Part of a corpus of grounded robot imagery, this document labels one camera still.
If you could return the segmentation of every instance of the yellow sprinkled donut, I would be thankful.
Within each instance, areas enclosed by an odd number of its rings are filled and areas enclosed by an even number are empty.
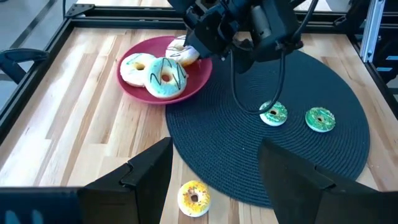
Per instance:
[[[181,212],[189,217],[204,215],[211,202],[208,187],[197,180],[191,180],[180,188],[177,201]]]

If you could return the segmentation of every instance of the floor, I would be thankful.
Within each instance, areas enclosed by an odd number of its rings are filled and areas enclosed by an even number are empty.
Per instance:
[[[76,0],[67,0],[68,9]],[[297,9],[308,9],[307,0]],[[348,0],[319,0],[318,11],[346,11]],[[62,21],[62,0],[8,0],[0,2],[0,49],[43,49]],[[27,70],[29,63],[21,65]],[[0,109],[16,88],[16,84],[0,71]]]

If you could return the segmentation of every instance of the green frosted donut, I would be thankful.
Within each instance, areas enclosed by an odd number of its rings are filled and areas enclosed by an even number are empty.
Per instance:
[[[270,103],[270,101],[265,102],[260,106],[260,110],[263,110]],[[287,120],[287,109],[282,103],[277,101],[269,111],[260,114],[260,118],[270,126],[279,126]]]
[[[305,122],[314,131],[325,133],[335,127],[335,116],[328,110],[316,107],[305,113]]]

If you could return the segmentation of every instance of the black metal frame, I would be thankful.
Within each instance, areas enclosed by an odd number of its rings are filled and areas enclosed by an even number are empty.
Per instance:
[[[306,13],[305,11],[296,12],[299,22],[302,21]],[[358,41],[354,35],[362,34],[363,28],[356,27],[358,28],[358,32],[355,34],[347,33],[346,30],[341,28],[342,21],[347,24],[352,23],[352,26],[359,24],[357,21],[349,20],[346,17],[346,15],[353,17],[352,13],[354,12],[315,12],[305,32],[346,34],[357,52],[359,52]],[[382,17],[379,34],[383,36],[397,35],[398,24],[394,24],[394,21],[398,21],[398,13],[385,12]],[[62,24],[44,49],[44,52],[48,53],[47,59],[33,64],[5,107],[0,111],[0,144],[9,133],[29,98],[47,73],[47,70],[75,27],[185,30],[185,24],[182,21],[181,15],[176,13],[171,7],[109,7],[95,6],[93,4],[74,4],[66,13]],[[365,66],[388,102],[391,110],[398,118],[398,103],[386,84],[382,81],[376,68],[371,63],[365,63]]]

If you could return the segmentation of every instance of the white frosted donut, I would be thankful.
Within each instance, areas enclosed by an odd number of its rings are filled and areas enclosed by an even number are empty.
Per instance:
[[[174,39],[169,46],[166,48],[165,57],[171,58],[186,67],[192,64],[199,57],[199,52],[197,52],[192,46],[185,46],[185,35],[177,37]]]
[[[189,217],[200,217],[210,208],[208,187],[200,181],[191,180],[178,191],[177,202],[182,213]]]
[[[187,78],[187,73],[179,63],[162,57],[152,61],[144,84],[154,97],[170,100],[184,91]]]
[[[144,78],[154,59],[155,56],[145,53],[136,53],[126,57],[120,64],[122,79],[131,86],[144,87]]]

